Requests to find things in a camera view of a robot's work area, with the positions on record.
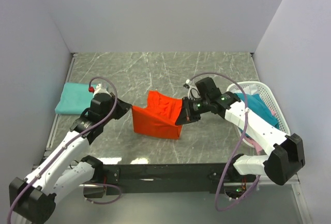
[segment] cable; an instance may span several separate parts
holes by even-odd
[[[115,95],[115,103],[111,109],[111,111],[107,114],[107,116],[105,118],[103,118],[101,121],[99,121],[98,123],[94,124],[93,126],[89,127],[88,129],[82,131],[81,133],[79,133],[78,135],[76,135],[75,137],[73,137],[71,140],[69,140],[66,143],[66,146],[69,146],[72,142],[74,142],[76,139],[82,137],[84,134],[90,132],[91,130],[93,130],[94,128],[98,127],[99,125],[101,125],[102,123],[104,123],[114,112],[115,108],[116,108],[116,104],[117,104],[117,90],[115,88],[115,85],[109,81],[107,78],[104,77],[93,77],[91,78],[91,80],[88,83],[88,87],[91,87],[92,82],[95,79],[102,79],[105,80],[107,83],[109,83],[112,88],[114,89],[114,95]],[[21,199],[21,197],[24,195],[24,193],[45,173],[45,171],[56,161],[56,159],[62,154],[62,152],[64,152],[66,150],[66,148],[62,147],[58,153],[49,161],[48,164],[45,165],[45,167],[39,172],[38,175],[36,175],[36,177],[34,179],[31,180],[31,182],[25,186],[22,191],[18,194],[18,196],[15,198],[15,200],[13,201],[12,205],[10,206],[10,210],[7,216],[7,223],[11,224],[11,215],[12,212],[14,211],[15,206],[17,205],[18,201]]]
[[[116,202],[118,199],[121,198],[122,196],[122,190],[121,188],[119,188],[118,186],[116,185],[112,185],[112,184],[95,184],[95,183],[88,183],[88,184],[92,184],[92,185],[98,185],[98,186],[106,186],[106,187],[112,187],[112,188],[115,188],[118,190],[118,197],[116,197],[114,200],[111,200],[109,202],[95,202],[95,201],[92,201],[91,199],[89,198],[85,198],[86,201],[90,202],[90,203],[93,203],[93,204],[99,204],[99,205],[106,205],[106,204],[110,204],[110,203],[113,203],[113,202]]]
[[[198,91],[198,89],[195,88],[195,87],[190,87],[190,90],[189,90],[189,93],[191,94],[191,97],[192,97],[194,100],[197,100],[197,97],[195,97],[195,96],[193,95],[192,90],[195,90],[195,92],[197,93],[197,95],[200,96],[200,95],[199,95],[199,91]]]
[[[77,164],[79,164],[79,162],[77,160],[73,160],[74,162],[76,162]],[[69,165],[69,167],[72,169],[71,164]]]
[[[241,88],[240,85],[237,82],[235,82],[234,80],[232,80],[228,76],[225,76],[225,75],[220,74],[220,73],[217,73],[217,72],[203,72],[203,73],[197,74],[197,75],[193,76],[192,78],[190,78],[190,81],[192,81],[196,77],[199,77],[199,76],[202,76],[202,75],[206,75],[206,74],[218,75],[218,76],[221,76],[223,78],[226,78],[229,81],[231,81],[232,83],[234,83],[239,88],[239,90],[243,93],[244,103],[245,103],[245,109],[247,109],[248,105],[247,105],[247,96],[246,96],[246,93],[244,92],[243,88]],[[223,184],[225,175],[226,175],[226,173],[228,171],[228,168],[230,166],[230,163],[231,163],[233,157],[235,156],[235,154],[236,154],[236,152],[237,152],[237,150],[238,150],[238,148],[239,148],[239,146],[240,146],[240,144],[241,144],[244,136],[246,135],[247,126],[248,126],[248,112],[245,111],[245,124],[244,124],[244,129],[243,129],[242,135],[240,136],[239,141],[238,141],[235,149],[233,150],[233,152],[232,152],[232,154],[231,154],[228,162],[225,164],[225,167],[223,169],[221,178],[220,178],[219,183],[218,183],[218,186],[217,186],[217,190],[216,190],[216,194],[215,194],[215,209],[217,211],[226,211],[226,210],[229,210],[232,207],[234,207],[235,205],[237,205],[238,203],[240,203],[245,197],[247,197],[248,195],[251,194],[251,192],[254,190],[254,188],[256,187],[256,185],[259,182],[260,176],[257,176],[257,178],[255,179],[255,181],[253,182],[253,184],[249,187],[248,190],[246,190],[246,192],[241,197],[239,197],[236,201],[234,201],[229,206],[224,207],[224,208],[219,208],[219,206],[218,206],[218,197],[219,197],[219,193],[221,191],[221,187],[222,187],[222,184]]]

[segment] marble floor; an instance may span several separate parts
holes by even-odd
[[[183,87],[193,75],[215,71],[235,81],[258,81],[249,53],[224,52],[132,52],[78,53],[74,56],[69,82],[88,83],[94,76],[110,79],[121,100],[139,107],[146,106],[149,90],[182,98]],[[231,84],[212,76],[222,92]],[[75,115],[58,117],[52,147],[64,138]],[[226,162],[236,143],[235,127],[218,115],[206,113],[193,124],[184,125],[179,140],[157,139],[134,133],[132,114],[112,120],[90,149],[77,159],[92,155],[105,163],[203,163]],[[238,153],[252,155],[254,151],[242,144]]]

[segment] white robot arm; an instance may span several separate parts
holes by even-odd
[[[198,81],[195,85],[200,98],[183,98],[183,108],[176,124],[196,122],[200,120],[200,114],[212,112],[243,130],[245,113],[248,112],[246,134],[263,148],[266,155],[235,156],[232,166],[237,174],[267,175],[275,184],[284,185],[305,165],[303,142],[297,134],[289,136],[250,109],[245,109],[244,102],[236,94],[222,94],[210,77]]]
[[[13,210],[32,223],[45,223],[56,204],[79,185],[89,181],[103,182],[103,163],[92,156],[84,157],[73,170],[66,173],[65,171],[70,163],[103,132],[103,127],[110,120],[121,118],[132,106],[109,93],[102,84],[98,84],[96,90],[92,89],[92,91],[94,97],[91,106],[73,123],[60,145],[24,180],[17,177],[9,185],[11,205],[18,195],[26,190]],[[116,99],[116,106],[111,113]],[[101,120],[104,121],[100,125],[91,128]],[[73,140],[85,130],[86,134]]]

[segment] white wall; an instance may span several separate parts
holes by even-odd
[[[331,0],[283,0],[254,56],[261,81],[304,139],[300,171],[314,223],[331,212]]]
[[[0,0],[0,222],[45,149],[70,53],[41,0]]]
[[[44,0],[71,52],[254,52],[281,0]]]

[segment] folded teal cloth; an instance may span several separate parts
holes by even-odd
[[[244,101],[244,95],[242,93],[236,93],[236,94],[242,101]],[[267,105],[261,99],[260,95],[259,94],[254,94],[254,95],[246,94],[246,96],[247,96],[248,108],[250,108],[255,114],[257,114],[259,117],[264,119],[270,125],[279,129],[279,123],[278,123],[277,118],[273,116],[270,109],[267,107]]]
[[[55,108],[57,114],[81,114],[91,104],[93,93],[88,84],[65,83],[60,102]]]

